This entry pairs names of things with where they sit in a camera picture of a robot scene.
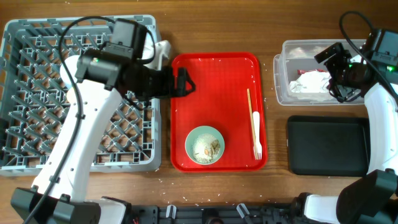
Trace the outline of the white napkin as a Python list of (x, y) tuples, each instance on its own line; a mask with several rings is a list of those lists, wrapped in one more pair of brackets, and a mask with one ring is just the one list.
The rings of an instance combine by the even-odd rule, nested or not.
[(311, 70), (289, 83), (292, 93), (328, 93), (331, 75), (323, 70)]

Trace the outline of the large light blue plate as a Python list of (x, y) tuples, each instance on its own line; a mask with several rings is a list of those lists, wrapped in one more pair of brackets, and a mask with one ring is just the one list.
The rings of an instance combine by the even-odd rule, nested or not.
[(155, 44), (155, 51), (153, 51), (153, 42), (151, 40), (145, 41), (142, 58), (148, 59), (155, 54), (151, 63), (145, 64), (147, 68), (154, 70), (161, 70), (164, 63), (167, 63), (170, 58), (171, 44), (168, 40), (162, 40)]

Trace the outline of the red snack wrapper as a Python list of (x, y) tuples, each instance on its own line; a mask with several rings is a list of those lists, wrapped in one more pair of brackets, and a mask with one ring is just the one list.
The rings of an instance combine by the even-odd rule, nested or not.
[(322, 69), (314, 69), (314, 70), (297, 70), (298, 75), (303, 75), (304, 73), (308, 72), (325, 72), (325, 70)]

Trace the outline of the green bowl with food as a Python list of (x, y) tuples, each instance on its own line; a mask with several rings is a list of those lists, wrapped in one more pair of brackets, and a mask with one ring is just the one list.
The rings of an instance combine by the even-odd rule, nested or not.
[(221, 159), (225, 149), (222, 134), (211, 126), (199, 126), (189, 132), (185, 151), (191, 161), (208, 166)]

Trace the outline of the wooden chopstick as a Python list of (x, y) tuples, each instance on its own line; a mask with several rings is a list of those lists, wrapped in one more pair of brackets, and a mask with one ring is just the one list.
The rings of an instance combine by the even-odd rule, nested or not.
[(252, 143), (253, 143), (254, 158), (255, 158), (255, 160), (259, 160), (259, 156), (258, 156), (258, 152), (257, 152), (257, 146), (256, 146), (256, 135), (255, 135), (255, 129), (254, 129), (253, 114), (252, 114), (250, 89), (247, 88), (246, 91), (247, 91), (247, 98), (248, 98), (249, 117), (250, 117), (250, 122), (251, 122), (251, 133), (252, 133)]

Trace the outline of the white plastic fork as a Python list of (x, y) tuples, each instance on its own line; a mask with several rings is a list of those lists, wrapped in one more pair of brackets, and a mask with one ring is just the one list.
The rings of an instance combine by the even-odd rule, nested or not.
[(262, 159), (262, 145), (260, 142), (260, 114), (258, 111), (252, 113), (253, 121), (254, 121), (254, 134), (255, 134), (255, 147), (256, 147), (256, 154), (257, 159)]

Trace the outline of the yellow plastic cup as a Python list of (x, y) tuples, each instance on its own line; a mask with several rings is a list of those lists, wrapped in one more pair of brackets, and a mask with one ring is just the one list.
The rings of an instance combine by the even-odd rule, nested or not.
[(74, 91), (74, 88), (71, 87), (68, 91), (67, 91), (67, 101), (71, 104), (74, 105), (77, 102), (76, 99), (76, 94)]

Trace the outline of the light blue small bowl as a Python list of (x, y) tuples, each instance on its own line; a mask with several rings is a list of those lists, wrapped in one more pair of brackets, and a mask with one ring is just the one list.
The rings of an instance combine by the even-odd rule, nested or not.
[[(77, 71), (77, 63), (78, 63), (79, 57), (80, 57), (79, 55), (72, 55), (65, 59), (66, 66), (67, 66), (74, 82), (76, 81), (75, 74)], [(72, 87), (72, 83), (67, 75), (67, 71), (66, 71), (64, 65), (61, 65), (61, 67), (60, 67), (60, 77), (61, 77), (63, 83), (65, 84), (65, 86), (68, 89), (70, 89)]]

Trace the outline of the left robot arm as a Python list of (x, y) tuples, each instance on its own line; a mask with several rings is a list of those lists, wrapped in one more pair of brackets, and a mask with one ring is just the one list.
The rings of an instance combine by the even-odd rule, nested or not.
[(142, 65), (132, 49), (109, 44), (87, 50), (72, 80), (74, 96), (44, 168), (29, 189), (18, 188), (11, 204), (24, 223), (133, 223), (131, 204), (115, 198), (87, 200), (93, 159), (109, 120), (126, 92), (138, 100), (186, 96), (185, 69), (162, 65), (166, 40), (153, 45), (154, 61)]

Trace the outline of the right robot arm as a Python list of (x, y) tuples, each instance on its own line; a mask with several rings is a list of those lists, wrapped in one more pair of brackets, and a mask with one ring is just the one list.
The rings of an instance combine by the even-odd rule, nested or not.
[(320, 223), (397, 223), (397, 46), (367, 41), (353, 62), (339, 42), (315, 56), (331, 75), (331, 91), (339, 101), (343, 88), (358, 89), (369, 116), (370, 160), (365, 177), (338, 196), (309, 194), (302, 215)]

